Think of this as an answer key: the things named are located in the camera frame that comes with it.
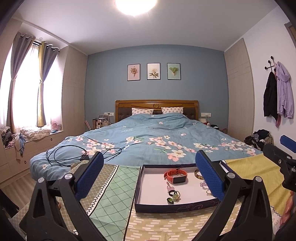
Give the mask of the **right hand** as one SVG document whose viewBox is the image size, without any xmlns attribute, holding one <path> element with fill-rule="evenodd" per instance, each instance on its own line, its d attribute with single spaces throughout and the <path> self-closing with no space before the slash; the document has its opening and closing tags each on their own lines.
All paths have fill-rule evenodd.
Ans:
<svg viewBox="0 0 296 241">
<path fill-rule="evenodd" d="M 293 207 L 293 195 L 291 195 L 286 202 L 285 210 L 280 219 L 280 225 L 285 224 L 289 220 L 292 207 Z"/>
</svg>

